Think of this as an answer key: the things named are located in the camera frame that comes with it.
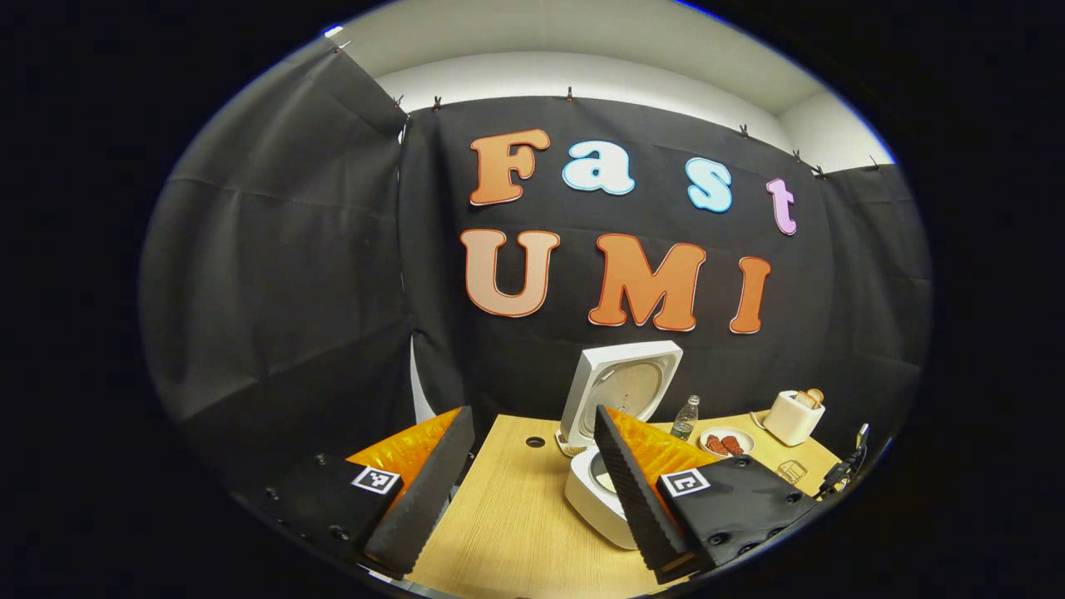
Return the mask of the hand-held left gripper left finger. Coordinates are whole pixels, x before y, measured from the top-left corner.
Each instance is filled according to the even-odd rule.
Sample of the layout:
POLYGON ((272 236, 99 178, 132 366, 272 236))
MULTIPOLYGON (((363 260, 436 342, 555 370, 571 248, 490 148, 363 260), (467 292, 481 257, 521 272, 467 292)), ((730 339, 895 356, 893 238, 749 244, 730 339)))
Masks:
POLYGON ((474 443, 468 406, 353 455, 320 453, 242 493, 244 507, 344 567, 402 579, 421 557, 474 443))

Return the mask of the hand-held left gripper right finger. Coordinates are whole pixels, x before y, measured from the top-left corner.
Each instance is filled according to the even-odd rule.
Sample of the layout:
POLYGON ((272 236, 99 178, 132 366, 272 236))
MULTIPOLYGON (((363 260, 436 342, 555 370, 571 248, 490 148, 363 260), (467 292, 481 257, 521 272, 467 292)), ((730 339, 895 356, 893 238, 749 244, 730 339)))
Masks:
POLYGON ((612 407, 597 406, 594 439, 637 549, 661 584, 746 560, 819 505, 749 455, 716 459, 612 407))

